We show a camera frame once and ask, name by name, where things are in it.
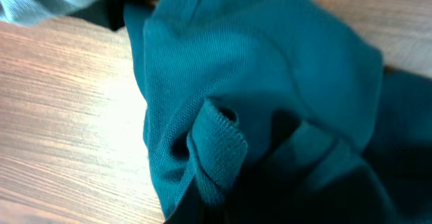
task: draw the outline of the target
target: teal shirt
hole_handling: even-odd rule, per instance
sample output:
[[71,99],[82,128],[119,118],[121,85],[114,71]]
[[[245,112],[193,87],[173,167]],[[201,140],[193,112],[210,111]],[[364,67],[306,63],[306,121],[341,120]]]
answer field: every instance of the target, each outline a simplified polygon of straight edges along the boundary
[[432,83],[383,76],[311,0],[160,0],[125,20],[166,217],[194,185],[241,223],[432,220]]

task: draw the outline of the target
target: black fabric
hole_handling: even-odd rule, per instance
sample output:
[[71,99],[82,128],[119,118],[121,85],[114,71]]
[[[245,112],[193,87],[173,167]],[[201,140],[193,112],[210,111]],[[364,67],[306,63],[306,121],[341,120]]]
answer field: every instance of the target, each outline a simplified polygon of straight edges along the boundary
[[146,0],[100,0],[70,16],[116,31],[124,26],[125,3],[145,5]]

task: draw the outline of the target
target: wooden table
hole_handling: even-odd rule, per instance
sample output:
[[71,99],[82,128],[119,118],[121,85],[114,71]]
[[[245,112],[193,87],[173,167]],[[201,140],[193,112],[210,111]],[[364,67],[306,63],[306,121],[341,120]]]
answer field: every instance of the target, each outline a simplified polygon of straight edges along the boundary
[[[432,0],[316,0],[432,76]],[[0,24],[0,223],[162,223],[125,30]]]

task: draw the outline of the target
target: wood grain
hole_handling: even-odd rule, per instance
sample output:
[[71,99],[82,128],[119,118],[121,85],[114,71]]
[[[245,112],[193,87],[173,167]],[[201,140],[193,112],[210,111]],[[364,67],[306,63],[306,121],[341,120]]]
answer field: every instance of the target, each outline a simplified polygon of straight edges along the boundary
[[[432,76],[432,0],[315,0]],[[125,30],[0,24],[0,223],[162,223]]]

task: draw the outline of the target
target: teal garment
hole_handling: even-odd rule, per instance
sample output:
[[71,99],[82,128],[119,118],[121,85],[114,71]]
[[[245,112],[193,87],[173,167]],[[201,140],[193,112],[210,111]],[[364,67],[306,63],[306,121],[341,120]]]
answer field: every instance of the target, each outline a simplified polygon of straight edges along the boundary
[[[234,223],[432,220],[431,83],[383,77],[311,0],[160,0],[125,21],[165,217],[196,186]],[[394,165],[411,142],[422,159]]]

